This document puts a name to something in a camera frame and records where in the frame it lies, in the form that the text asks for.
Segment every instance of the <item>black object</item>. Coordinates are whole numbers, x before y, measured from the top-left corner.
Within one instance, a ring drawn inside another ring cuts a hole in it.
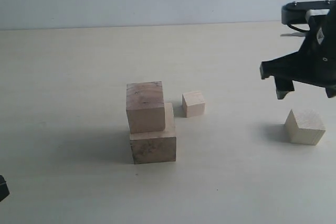
[[[9,195],[9,190],[3,176],[0,175],[0,201],[3,201]]]
[[[336,1],[293,2],[282,7],[282,23],[306,33],[299,51],[260,66],[261,78],[274,76],[277,97],[294,91],[293,81],[325,88],[336,96]],[[295,27],[308,24],[310,30]]]

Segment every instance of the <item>light wooden block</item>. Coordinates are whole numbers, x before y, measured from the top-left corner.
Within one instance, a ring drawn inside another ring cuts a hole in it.
[[[187,118],[203,115],[205,100],[200,91],[192,91],[182,94],[182,107]]]
[[[290,142],[294,144],[317,145],[326,132],[319,115],[311,110],[291,110],[286,119],[285,127]]]
[[[127,118],[131,133],[165,128],[162,82],[127,84]]]
[[[165,103],[165,130],[130,134],[135,164],[176,161],[176,132],[173,105]]]

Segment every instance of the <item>wooden cube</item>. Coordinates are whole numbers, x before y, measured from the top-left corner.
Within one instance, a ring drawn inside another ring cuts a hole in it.
[[[126,111],[131,133],[164,130],[162,82],[127,84]]]
[[[285,127],[290,142],[294,144],[317,145],[326,132],[319,115],[311,110],[291,110],[285,122]]]
[[[176,161],[176,132],[173,105],[166,103],[164,131],[130,134],[135,164]]]
[[[200,91],[182,94],[182,107],[187,118],[204,114],[205,101]]]

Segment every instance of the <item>cable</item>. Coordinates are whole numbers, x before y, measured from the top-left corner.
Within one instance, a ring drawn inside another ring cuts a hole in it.
[[[301,29],[301,28],[296,27],[296,26],[292,26],[292,25],[287,25],[287,26],[288,26],[289,28],[295,30],[295,31],[300,32],[300,33],[307,33],[307,32],[309,32],[308,30],[304,30],[304,29]]]

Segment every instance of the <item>table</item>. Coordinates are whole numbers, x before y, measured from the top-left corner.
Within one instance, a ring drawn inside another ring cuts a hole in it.
[[[1,223],[331,223],[336,110],[295,83],[278,101],[260,62],[298,50],[280,22],[0,32]],[[177,161],[133,165],[126,84],[162,81]],[[201,90],[203,116],[182,93]],[[293,145],[291,108],[327,131]]]

